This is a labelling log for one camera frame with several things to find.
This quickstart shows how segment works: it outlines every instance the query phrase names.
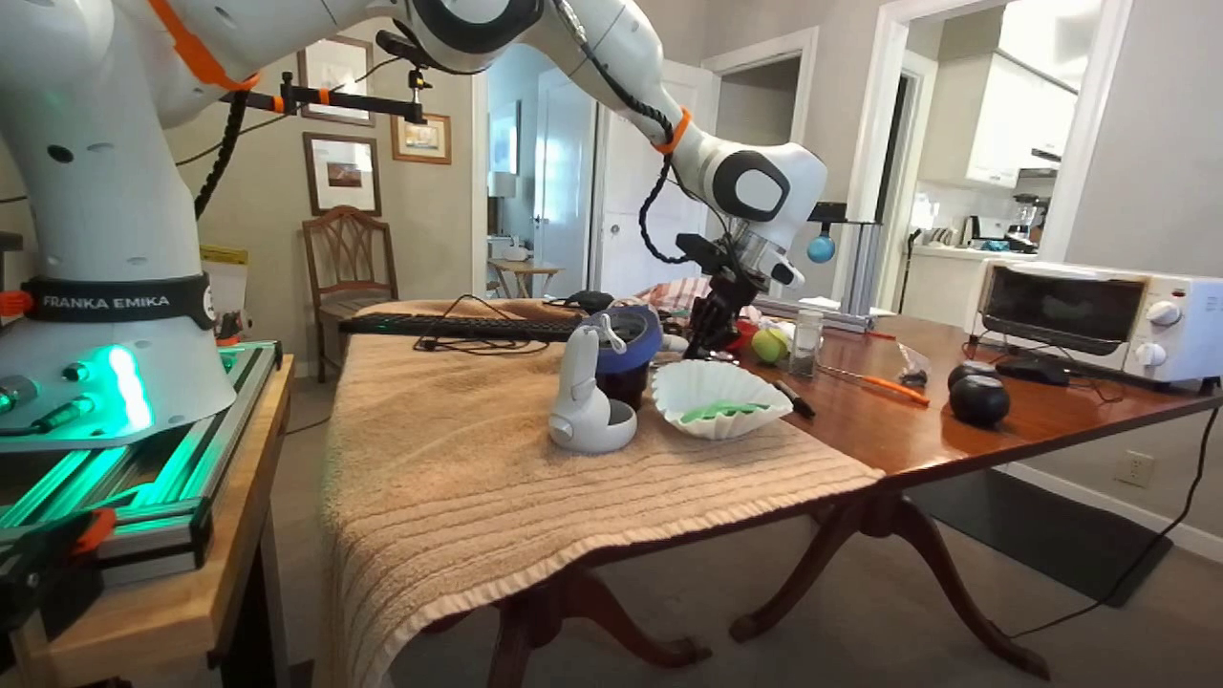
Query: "carpet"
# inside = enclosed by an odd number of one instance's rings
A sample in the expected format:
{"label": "carpet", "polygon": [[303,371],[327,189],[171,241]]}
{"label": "carpet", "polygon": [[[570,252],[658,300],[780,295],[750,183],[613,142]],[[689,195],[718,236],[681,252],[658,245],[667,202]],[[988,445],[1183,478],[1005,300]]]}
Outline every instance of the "carpet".
{"label": "carpet", "polygon": [[1150,543],[1155,533],[1131,522],[1063,503],[997,471],[909,491],[909,503],[965,541],[1112,610],[1119,610],[1170,550],[1170,541]]}

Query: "bottle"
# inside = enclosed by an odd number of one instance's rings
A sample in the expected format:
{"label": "bottle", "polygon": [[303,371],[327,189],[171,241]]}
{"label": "bottle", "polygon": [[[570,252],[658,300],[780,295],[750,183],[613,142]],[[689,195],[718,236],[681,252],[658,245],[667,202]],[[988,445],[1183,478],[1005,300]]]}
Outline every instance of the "bottle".
{"label": "bottle", "polygon": [[831,300],[797,300],[793,342],[791,342],[791,376],[810,378],[812,359],[825,346],[825,314],[838,314]]}

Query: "woven table runner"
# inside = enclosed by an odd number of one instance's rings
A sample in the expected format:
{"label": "woven table runner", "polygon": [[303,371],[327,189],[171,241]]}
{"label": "woven table runner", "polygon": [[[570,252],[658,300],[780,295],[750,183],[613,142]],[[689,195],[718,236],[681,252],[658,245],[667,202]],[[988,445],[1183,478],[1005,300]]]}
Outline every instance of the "woven table runner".
{"label": "woven table runner", "polygon": [[435,621],[489,610],[570,561],[852,494],[873,471],[768,424],[667,429],[648,403],[613,454],[546,441],[562,346],[412,352],[356,338],[326,446],[326,683],[382,683]]}

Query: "wooden chair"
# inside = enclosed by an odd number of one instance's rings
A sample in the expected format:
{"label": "wooden chair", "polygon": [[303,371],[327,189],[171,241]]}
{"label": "wooden chair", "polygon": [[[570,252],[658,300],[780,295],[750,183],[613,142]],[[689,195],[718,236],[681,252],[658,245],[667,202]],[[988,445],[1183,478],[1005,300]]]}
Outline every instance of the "wooden chair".
{"label": "wooden chair", "polygon": [[315,384],[327,378],[327,364],[345,367],[340,323],[396,300],[388,226],[356,206],[331,206],[303,223]]}

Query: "picture frame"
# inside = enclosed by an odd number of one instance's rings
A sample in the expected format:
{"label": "picture frame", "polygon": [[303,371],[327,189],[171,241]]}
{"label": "picture frame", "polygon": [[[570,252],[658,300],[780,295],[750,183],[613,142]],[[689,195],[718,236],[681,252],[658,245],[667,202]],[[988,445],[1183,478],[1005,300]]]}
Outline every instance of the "picture frame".
{"label": "picture frame", "polygon": [[382,216],[378,142],[340,133],[303,133],[308,212],[356,206]]}
{"label": "picture frame", "polygon": [[393,160],[450,165],[450,116],[424,120],[424,128],[388,120]]}
{"label": "picture frame", "polygon": [[[340,87],[346,96],[370,96],[370,45],[356,37],[315,37],[297,54],[303,85],[305,87]],[[350,123],[350,128],[370,128],[370,111],[356,108],[326,108],[326,104],[305,104],[305,120],[327,120],[327,123]]]}

